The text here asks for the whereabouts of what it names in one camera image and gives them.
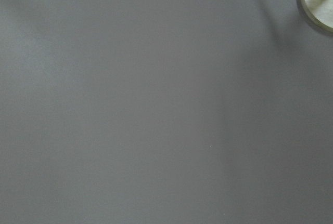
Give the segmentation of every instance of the gray floor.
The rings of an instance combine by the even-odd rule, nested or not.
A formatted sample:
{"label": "gray floor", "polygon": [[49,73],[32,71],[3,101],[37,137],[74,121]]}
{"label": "gray floor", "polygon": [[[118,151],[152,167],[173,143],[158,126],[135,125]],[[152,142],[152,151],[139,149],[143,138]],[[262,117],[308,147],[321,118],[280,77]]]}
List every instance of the gray floor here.
{"label": "gray floor", "polygon": [[332,38],[296,0],[0,0],[0,223],[333,223]]}

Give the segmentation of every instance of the wooden disc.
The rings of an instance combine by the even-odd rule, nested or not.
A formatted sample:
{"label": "wooden disc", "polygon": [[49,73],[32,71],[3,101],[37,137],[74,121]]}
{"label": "wooden disc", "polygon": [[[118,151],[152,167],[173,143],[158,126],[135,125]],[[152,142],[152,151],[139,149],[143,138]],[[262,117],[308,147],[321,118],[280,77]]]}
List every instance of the wooden disc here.
{"label": "wooden disc", "polygon": [[301,5],[317,26],[333,33],[333,0],[301,0]]}

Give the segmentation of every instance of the gray surface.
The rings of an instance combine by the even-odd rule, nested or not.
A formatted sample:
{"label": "gray surface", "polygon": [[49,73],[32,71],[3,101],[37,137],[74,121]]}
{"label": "gray surface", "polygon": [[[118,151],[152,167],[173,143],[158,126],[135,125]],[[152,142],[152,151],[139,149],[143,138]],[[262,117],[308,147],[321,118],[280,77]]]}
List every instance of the gray surface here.
{"label": "gray surface", "polygon": [[0,0],[0,223],[332,223],[332,38],[296,0]]}

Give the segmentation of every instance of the white round object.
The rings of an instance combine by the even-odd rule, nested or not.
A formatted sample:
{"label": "white round object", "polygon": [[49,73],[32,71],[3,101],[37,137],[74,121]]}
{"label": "white round object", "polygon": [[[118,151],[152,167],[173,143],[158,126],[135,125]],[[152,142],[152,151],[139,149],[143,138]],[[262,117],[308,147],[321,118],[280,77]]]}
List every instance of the white round object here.
{"label": "white round object", "polygon": [[317,26],[333,32],[333,0],[301,0],[301,4]]}

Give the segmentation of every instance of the round base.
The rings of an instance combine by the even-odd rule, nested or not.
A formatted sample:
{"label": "round base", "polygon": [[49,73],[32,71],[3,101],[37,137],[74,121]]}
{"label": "round base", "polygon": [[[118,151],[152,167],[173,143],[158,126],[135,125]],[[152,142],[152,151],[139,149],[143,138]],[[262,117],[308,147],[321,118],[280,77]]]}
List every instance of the round base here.
{"label": "round base", "polygon": [[333,33],[333,0],[300,0],[306,15],[318,27]]}

